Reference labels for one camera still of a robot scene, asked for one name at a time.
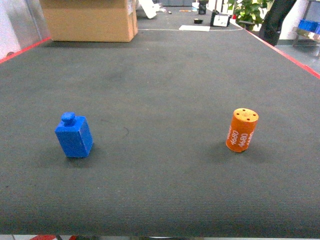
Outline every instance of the blue bin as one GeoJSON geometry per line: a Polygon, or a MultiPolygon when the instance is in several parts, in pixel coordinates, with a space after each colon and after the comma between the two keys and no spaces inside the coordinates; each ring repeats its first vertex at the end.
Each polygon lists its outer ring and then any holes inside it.
{"type": "Polygon", "coordinates": [[[302,29],[302,30],[306,30],[306,20],[305,19],[301,19],[298,28],[302,29]]]}
{"type": "Polygon", "coordinates": [[[315,29],[316,34],[320,34],[320,22],[318,22],[318,26],[315,29]]]}
{"type": "Polygon", "coordinates": [[[305,30],[309,32],[315,32],[318,27],[318,23],[316,21],[308,21],[306,20],[305,30]]]}

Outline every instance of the red table edge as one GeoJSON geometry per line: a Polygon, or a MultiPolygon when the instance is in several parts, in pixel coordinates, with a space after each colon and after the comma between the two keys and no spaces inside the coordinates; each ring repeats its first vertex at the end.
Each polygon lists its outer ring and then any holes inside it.
{"type": "Polygon", "coordinates": [[[36,42],[35,44],[32,44],[32,45],[30,45],[30,46],[28,46],[28,47],[26,47],[26,48],[24,48],[24,49],[22,49],[22,50],[20,50],[20,51],[15,52],[14,54],[12,54],[12,55],[10,55],[10,56],[7,56],[7,57],[5,57],[5,58],[2,58],[2,59],[0,59],[0,64],[4,63],[4,62],[6,62],[6,61],[8,61],[8,60],[10,60],[10,59],[13,59],[14,57],[16,57],[16,56],[18,56],[18,55],[20,55],[20,54],[23,54],[24,52],[26,52],[26,51],[28,51],[28,50],[30,50],[30,49],[33,49],[33,48],[35,48],[36,46],[38,46],[38,45],[40,45],[40,44],[43,44],[43,43],[46,42],[46,41],[49,41],[50,39],[51,39],[51,37],[47,37],[47,38],[45,38],[45,39],[43,39],[43,40],[41,40],[41,41],[36,42]]]}
{"type": "MultiPolygon", "coordinates": [[[[256,39],[258,39],[259,41],[261,41],[262,43],[264,43],[265,45],[267,45],[269,48],[272,48],[274,51],[276,51],[277,53],[281,54],[282,56],[284,56],[285,58],[287,58],[288,60],[290,60],[291,62],[293,62],[294,64],[298,65],[300,68],[304,69],[305,71],[307,71],[308,73],[310,73],[311,75],[315,76],[316,78],[320,79],[320,73],[316,72],[315,70],[313,70],[311,67],[299,62],[298,60],[296,60],[295,58],[293,58],[292,56],[284,53],[283,51],[277,49],[276,47],[270,45],[269,43],[267,43],[266,41],[262,40],[261,38],[257,37],[256,35],[254,35],[252,32],[250,31],[247,31],[249,34],[251,34],[252,36],[254,36],[256,39]]],[[[49,41],[51,39],[51,37],[47,37],[41,41],[38,41],[36,42],[35,44],[32,44],[18,52],[15,52],[14,54],[10,55],[10,56],[7,56],[3,59],[0,59],[0,64],[30,50],[30,49],[33,49],[35,47],[37,47],[38,45],[40,44],[43,44],[44,42],[46,41],[49,41]]]]}
{"type": "Polygon", "coordinates": [[[256,39],[258,39],[260,42],[264,43],[265,45],[267,45],[269,48],[272,48],[273,50],[275,50],[278,54],[281,54],[282,56],[284,56],[286,59],[290,60],[291,62],[293,62],[294,64],[298,65],[300,68],[306,70],[308,73],[310,73],[311,75],[315,76],[316,78],[320,79],[320,73],[316,72],[315,70],[313,70],[311,67],[299,62],[298,60],[296,60],[295,58],[293,58],[292,56],[284,53],[283,51],[277,49],[276,47],[272,46],[271,44],[267,43],[266,41],[262,40],[261,38],[259,38],[258,36],[254,35],[252,32],[247,31],[249,34],[251,34],[252,36],[254,36],[256,39]]]}

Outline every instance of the cardboard box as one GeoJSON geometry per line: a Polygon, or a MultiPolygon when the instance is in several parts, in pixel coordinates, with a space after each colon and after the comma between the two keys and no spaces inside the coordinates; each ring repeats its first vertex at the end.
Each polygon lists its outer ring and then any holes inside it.
{"type": "Polygon", "coordinates": [[[134,0],[40,0],[54,41],[130,42],[138,33],[134,0]]]}

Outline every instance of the orange cylindrical block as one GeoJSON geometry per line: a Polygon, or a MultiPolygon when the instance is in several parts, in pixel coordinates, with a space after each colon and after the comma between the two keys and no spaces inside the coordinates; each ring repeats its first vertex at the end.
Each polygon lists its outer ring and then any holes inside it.
{"type": "Polygon", "coordinates": [[[250,109],[238,108],[234,110],[229,133],[225,141],[226,146],[237,153],[247,150],[258,119],[258,114],[250,109]]]}

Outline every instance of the blue plastic bottle-shaped block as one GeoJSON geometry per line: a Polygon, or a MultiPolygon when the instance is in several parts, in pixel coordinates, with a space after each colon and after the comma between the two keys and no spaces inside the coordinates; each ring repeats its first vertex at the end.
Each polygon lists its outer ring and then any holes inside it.
{"type": "Polygon", "coordinates": [[[94,140],[85,116],[65,112],[54,132],[68,158],[89,156],[94,140]]]}

